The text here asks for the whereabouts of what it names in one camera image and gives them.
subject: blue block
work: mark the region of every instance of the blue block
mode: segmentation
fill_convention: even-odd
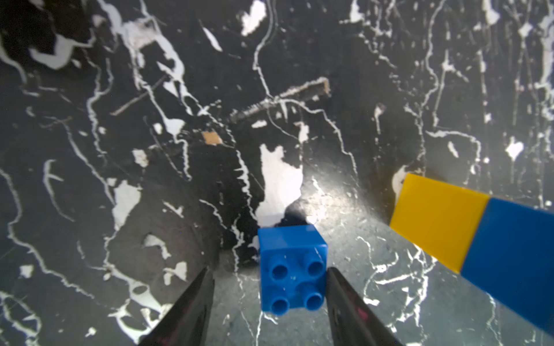
[[[261,310],[317,310],[325,298],[327,243],[313,225],[263,228],[260,241]]]
[[[461,275],[554,332],[554,214],[491,198]]]

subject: white streak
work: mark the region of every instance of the white streak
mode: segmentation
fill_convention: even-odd
[[[452,153],[452,155],[455,158],[460,157],[460,155],[458,154],[458,151],[456,150],[456,147],[454,147],[454,143],[452,143],[452,141],[448,141],[447,147],[448,147],[448,150],[450,150],[450,152]]]
[[[8,306],[6,299],[14,301],[16,305],[25,310],[28,316],[23,318],[21,321],[18,321],[15,317],[12,316],[11,312],[11,309],[13,309],[15,305],[12,304],[11,306]],[[40,334],[40,330],[42,329],[42,321],[38,317],[37,313],[35,313],[27,304],[25,304],[22,299],[19,300],[4,291],[0,291],[0,304],[2,306],[2,315],[4,319],[10,322],[15,330],[25,334],[25,345],[40,346],[38,336]],[[34,328],[28,327],[30,321],[35,322]]]
[[[147,234],[146,238],[144,238],[144,241],[142,242],[142,246],[157,246],[162,251],[162,258],[164,260],[167,260],[169,257],[171,257],[171,254],[169,253],[169,251],[167,251],[166,242],[156,237],[154,234]]]
[[[58,177],[57,175],[55,174],[52,174],[50,172],[50,170],[52,169],[52,163],[56,162],[56,160],[53,160],[53,159],[49,159],[49,160],[46,160],[44,162],[44,165],[43,165],[43,177],[42,177],[42,182],[44,184],[44,187],[46,188],[46,191],[48,192],[48,195],[50,196],[50,201],[52,202],[52,205],[54,206],[54,208],[56,209],[56,211],[58,212],[58,214],[66,219],[68,219],[69,221],[71,222],[75,222],[75,220],[69,216],[67,216],[66,214],[64,214],[64,212],[60,209],[58,203],[56,202],[56,195],[54,193],[54,189],[52,188],[52,184],[50,183],[50,179],[54,179],[54,180],[57,180],[59,182],[63,182],[64,179]]]
[[[265,3],[260,0],[254,0],[252,5],[250,6],[250,13],[244,13],[240,20],[242,21],[242,31],[240,34],[242,36],[248,36],[252,34],[258,26],[260,26],[260,23],[264,20],[264,18],[267,16],[266,9],[265,9]]]
[[[223,51],[221,49],[221,46],[219,45],[219,42],[217,42],[217,38],[212,34],[212,32],[205,27],[202,27],[202,30],[204,30],[204,34],[208,37],[209,42],[212,44],[213,49],[217,51]]]
[[[523,151],[524,145],[523,143],[516,140],[514,136],[510,137],[510,144],[506,147],[506,153],[508,153],[508,156],[512,159],[512,162],[515,162],[517,159],[517,156]]]
[[[373,118],[375,119],[375,126],[377,127],[377,134],[381,134],[381,127],[379,125],[379,117],[384,113],[384,107],[382,104],[377,104],[375,110],[373,111]]]
[[[73,39],[56,34],[56,43],[54,44],[54,54],[39,52],[35,47],[29,48],[29,54],[33,60],[48,66],[51,69],[59,70],[66,66],[73,54],[73,48],[91,48],[95,41],[94,32],[90,30],[91,38],[87,43],[77,42]]]
[[[31,276],[33,276],[33,270],[34,270],[34,266],[32,264],[19,266],[19,276],[23,276],[24,278],[30,278]]]
[[[25,74],[25,70],[23,70],[23,67],[21,67],[21,65],[17,61],[10,58],[8,56],[8,52],[6,52],[6,50],[4,49],[4,40],[2,38],[2,33],[0,33],[0,60],[14,67],[19,72],[21,82],[23,84],[27,83],[27,75]]]
[[[261,128],[268,125],[268,122],[265,120],[258,120],[257,122],[252,124],[252,128]]]
[[[8,173],[6,173],[1,168],[0,168],[0,175],[4,178],[4,180],[6,180],[6,183],[8,184],[9,190],[12,193],[12,198],[13,198],[14,203],[16,204],[16,209],[17,209],[16,218],[13,219],[12,221],[8,222],[8,236],[7,236],[7,238],[11,239],[16,245],[27,248],[28,253],[32,254],[35,257],[35,259],[37,260],[38,265],[40,267],[40,270],[43,273],[54,275],[55,277],[60,279],[61,283],[65,287],[73,288],[76,292],[81,293],[84,296],[87,296],[91,299],[95,299],[95,297],[92,294],[86,292],[79,285],[76,285],[74,283],[70,283],[64,275],[62,275],[62,274],[60,274],[60,273],[58,273],[54,270],[48,269],[46,267],[46,263],[44,262],[44,259],[41,257],[38,250],[33,245],[31,245],[29,243],[26,243],[24,241],[21,241],[17,238],[16,232],[14,230],[14,226],[18,224],[18,222],[21,220],[21,217],[23,216],[23,207],[21,205],[21,200],[19,199],[19,194],[17,193],[16,188],[13,185],[12,178],[8,175]]]
[[[181,219],[184,219],[184,216],[183,216],[183,206],[180,205],[179,208],[175,208],[172,204],[170,204],[169,202],[166,202],[166,201],[162,201],[163,204],[168,207],[169,209],[171,209],[172,212],[174,212],[175,214],[177,214]]]
[[[184,261],[177,263],[175,269],[164,268],[163,271],[165,272],[163,274],[163,283],[165,283],[166,286],[171,284],[171,277],[173,276],[177,276],[179,279],[187,281],[187,263]]]
[[[142,149],[133,149],[133,156],[135,157],[135,163],[142,168],[148,167],[148,156]]]
[[[300,187],[304,178],[302,167],[296,168],[283,162],[282,146],[274,152],[265,144],[260,146],[261,172],[264,176],[264,200],[256,209],[260,227],[273,226],[285,215],[286,207],[300,197]]]
[[[85,334],[85,338],[93,337],[96,335],[96,329],[94,327],[90,327],[88,332]]]

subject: black surface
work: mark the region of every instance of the black surface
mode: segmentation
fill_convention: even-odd
[[[264,4],[243,36],[251,1],[0,3],[0,342],[138,342],[220,262],[207,344],[330,344],[325,310],[259,310],[255,231],[286,209],[403,344],[552,344],[386,226],[405,172],[552,210],[552,4]]]

